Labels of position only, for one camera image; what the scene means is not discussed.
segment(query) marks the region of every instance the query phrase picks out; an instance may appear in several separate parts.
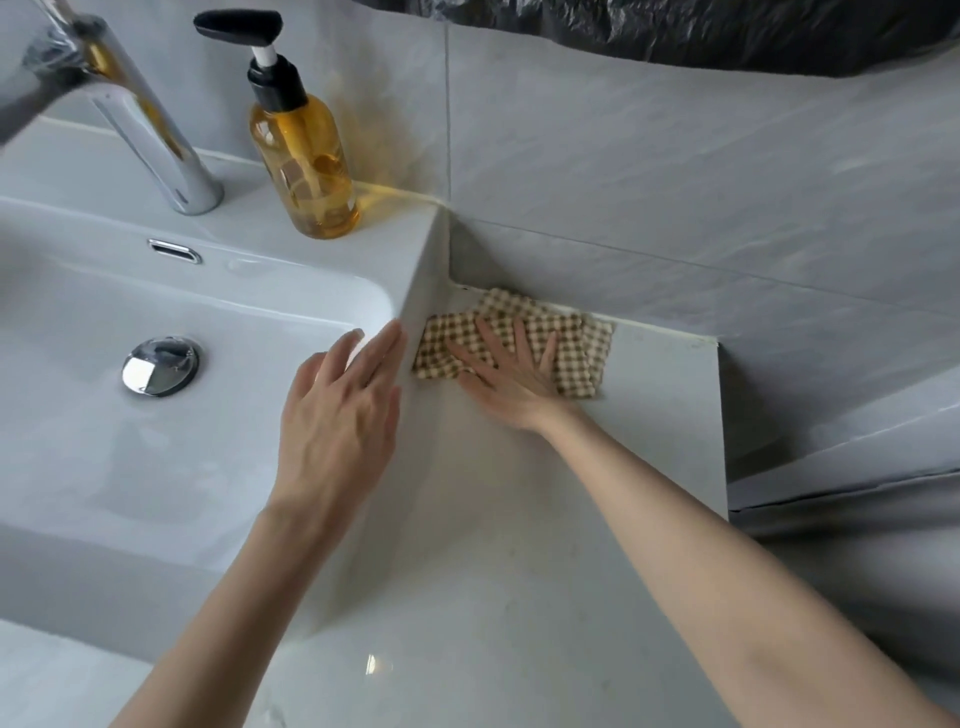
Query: cleaning rag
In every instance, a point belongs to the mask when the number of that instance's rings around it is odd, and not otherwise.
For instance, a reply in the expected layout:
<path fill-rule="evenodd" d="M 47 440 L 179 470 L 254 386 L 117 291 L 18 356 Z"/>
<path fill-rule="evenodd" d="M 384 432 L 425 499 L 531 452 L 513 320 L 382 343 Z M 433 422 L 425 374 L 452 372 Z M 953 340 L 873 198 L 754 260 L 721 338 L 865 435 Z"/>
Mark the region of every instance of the cleaning rag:
<path fill-rule="evenodd" d="M 522 319 L 536 360 L 543 355 L 550 333 L 557 331 L 553 371 L 557 391 L 571 399 L 596 397 L 610 352 L 613 324 L 597 321 L 585 313 L 561 313 L 499 288 L 488 291 L 472 310 L 432 316 L 427 321 L 414 359 L 414 374 L 420 379 L 453 379 L 463 370 L 469 370 L 447 350 L 446 339 L 463 345 L 492 365 L 493 357 L 474 323 L 477 316 L 490 322 L 500 342 L 513 353 L 516 353 L 513 320 Z"/>

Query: faucet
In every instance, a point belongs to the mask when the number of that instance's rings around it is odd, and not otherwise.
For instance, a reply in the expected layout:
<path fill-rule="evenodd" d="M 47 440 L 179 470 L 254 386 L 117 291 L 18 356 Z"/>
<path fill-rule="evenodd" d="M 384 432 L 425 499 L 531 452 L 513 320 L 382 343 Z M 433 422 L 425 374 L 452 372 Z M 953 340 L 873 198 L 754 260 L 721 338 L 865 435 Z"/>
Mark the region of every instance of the faucet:
<path fill-rule="evenodd" d="M 197 153 L 177 129 L 107 22 L 75 13 L 66 0 L 35 0 L 49 25 L 19 68 L 0 83 L 0 149 L 71 91 L 82 88 L 153 174 L 177 212 L 200 215 L 224 199 Z"/>

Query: left hand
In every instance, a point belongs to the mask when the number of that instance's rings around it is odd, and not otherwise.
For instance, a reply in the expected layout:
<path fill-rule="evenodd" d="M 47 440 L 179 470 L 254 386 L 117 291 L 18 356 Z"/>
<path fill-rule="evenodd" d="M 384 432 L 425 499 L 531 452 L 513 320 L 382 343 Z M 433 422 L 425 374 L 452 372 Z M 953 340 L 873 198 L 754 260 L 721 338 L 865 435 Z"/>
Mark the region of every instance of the left hand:
<path fill-rule="evenodd" d="M 276 485 L 267 508 L 307 519 L 333 548 L 373 490 L 396 447 L 396 375 L 407 336 L 387 324 L 347 366 L 363 337 L 344 334 L 297 370 L 283 407 Z"/>

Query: black plastic sheet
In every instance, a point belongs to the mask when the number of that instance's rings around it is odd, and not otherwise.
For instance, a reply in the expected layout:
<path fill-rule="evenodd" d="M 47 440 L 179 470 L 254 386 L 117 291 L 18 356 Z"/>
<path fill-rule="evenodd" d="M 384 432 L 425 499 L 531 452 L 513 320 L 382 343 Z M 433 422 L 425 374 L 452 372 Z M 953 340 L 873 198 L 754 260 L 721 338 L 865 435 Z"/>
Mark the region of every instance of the black plastic sheet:
<path fill-rule="evenodd" d="M 960 0 L 358 0 L 679 66 L 850 76 L 952 38 Z"/>

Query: chrome drain plug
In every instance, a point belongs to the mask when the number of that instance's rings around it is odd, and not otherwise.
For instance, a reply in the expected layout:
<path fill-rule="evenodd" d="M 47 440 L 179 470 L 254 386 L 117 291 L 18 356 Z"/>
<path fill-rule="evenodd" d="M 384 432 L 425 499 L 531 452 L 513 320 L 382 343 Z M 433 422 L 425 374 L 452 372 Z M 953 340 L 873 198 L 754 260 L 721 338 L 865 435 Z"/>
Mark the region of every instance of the chrome drain plug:
<path fill-rule="evenodd" d="M 200 369 L 200 347 L 182 336 L 145 341 L 127 356 L 120 377 L 131 392 L 167 397 L 189 384 Z"/>

